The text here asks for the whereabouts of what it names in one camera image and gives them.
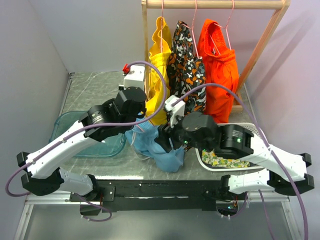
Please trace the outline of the light blue shorts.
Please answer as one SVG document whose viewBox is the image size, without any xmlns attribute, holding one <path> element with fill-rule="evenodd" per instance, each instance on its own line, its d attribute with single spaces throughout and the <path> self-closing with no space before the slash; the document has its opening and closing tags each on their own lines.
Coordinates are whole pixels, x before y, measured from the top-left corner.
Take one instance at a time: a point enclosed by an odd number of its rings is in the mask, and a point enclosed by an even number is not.
<svg viewBox="0 0 320 240">
<path fill-rule="evenodd" d="M 132 142 L 132 129 L 124 133 L 130 145 Z M 158 143 L 155 142 L 155 138 L 157 138 L 158 135 L 158 126 L 154 125 L 154 134 L 150 138 L 149 142 L 149 151 L 151 153 L 150 158 L 154 159 L 156 166 L 160 170 L 175 173 L 184 164 L 185 150 L 180 147 L 178 149 L 172 149 L 170 152 L 166 152 Z"/>
</svg>

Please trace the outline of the pink wire hanger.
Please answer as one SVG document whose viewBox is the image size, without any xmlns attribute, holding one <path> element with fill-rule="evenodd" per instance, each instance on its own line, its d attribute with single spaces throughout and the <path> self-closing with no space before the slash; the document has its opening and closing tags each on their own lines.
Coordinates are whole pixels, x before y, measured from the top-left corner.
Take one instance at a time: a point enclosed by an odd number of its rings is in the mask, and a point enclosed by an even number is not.
<svg viewBox="0 0 320 240">
<path fill-rule="evenodd" d="M 143 155 L 141 159 L 146 160 L 152 155 L 150 153 L 150 138 L 154 135 L 155 126 L 148 120 L 137 124 L 132 129 L 130 146 L 137 154 Z"/>
</svg>

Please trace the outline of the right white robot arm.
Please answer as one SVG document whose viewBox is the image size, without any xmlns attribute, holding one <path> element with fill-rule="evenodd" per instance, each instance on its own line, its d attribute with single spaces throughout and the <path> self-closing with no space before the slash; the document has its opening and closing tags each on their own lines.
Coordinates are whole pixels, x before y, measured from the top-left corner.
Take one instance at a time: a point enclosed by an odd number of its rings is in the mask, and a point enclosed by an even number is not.
<svg viewBox="0 0 320 240">
<path fill-rule="evenodd" d="M 307 173 L 312 164 L 310 154 L 292 154 L 273 145 L 266 146 L 261 137 L 243 126 L 219 125 L 212 117 L 200 112 L 179 116 L 173 125 L 160 125 L 155 142 L 167 153 L 188 146 L 262 168 L 253 173 L 222 176 L 219 194 L 227 200 L 235 194 L 257 190 L 297 196 L 315 188 L 314 177 Z"/>
</svg>

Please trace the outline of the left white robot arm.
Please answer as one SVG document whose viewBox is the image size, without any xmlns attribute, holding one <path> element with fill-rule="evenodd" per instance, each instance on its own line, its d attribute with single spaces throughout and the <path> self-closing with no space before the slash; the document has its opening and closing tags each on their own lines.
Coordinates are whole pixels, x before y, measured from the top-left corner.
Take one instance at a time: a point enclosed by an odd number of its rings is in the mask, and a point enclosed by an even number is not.
<svg viewBox="0 0 320 240">
<path fill-rule="evenodd" d="M 22 187 L 36 196 L 60 190 L 94 201 L 101 193 L 95 176 L 72 173 L 61 165 L 82 150 L 132 129 L 125 123 L 143 118 L 145 112 L 146 94 L 132 86 L 119 91 L 115 98 L 92 106 L 66 132 L 42 149 L 17 155 L 18 165 L 27 165 L 21 177 Z"/>
</svg>

